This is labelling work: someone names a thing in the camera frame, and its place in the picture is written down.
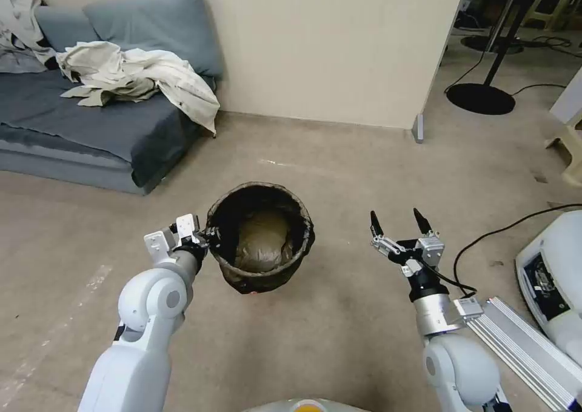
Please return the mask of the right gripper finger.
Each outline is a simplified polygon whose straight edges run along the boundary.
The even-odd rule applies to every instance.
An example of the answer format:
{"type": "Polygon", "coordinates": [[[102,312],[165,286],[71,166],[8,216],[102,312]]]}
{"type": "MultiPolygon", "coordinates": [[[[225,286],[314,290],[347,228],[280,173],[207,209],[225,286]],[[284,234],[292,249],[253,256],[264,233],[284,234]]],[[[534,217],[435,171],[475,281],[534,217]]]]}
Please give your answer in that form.
{"type": "Polygon", "coordinates": [[[423,214],[421,214],[421,212],[417,208],[413,208],[413,215],[415,217],[417,226],[421,232],[420,239],[438,238],[440,236],[439,232],[433,230],[429,221],[423,214]]]}
{"type": "Polygon", "coordinates": [[[389,260],[408,260],[407,248],[399,242],[386,236],[374,210],[370,211],[370,231],[372,234],[371,246],[389,260]]]}

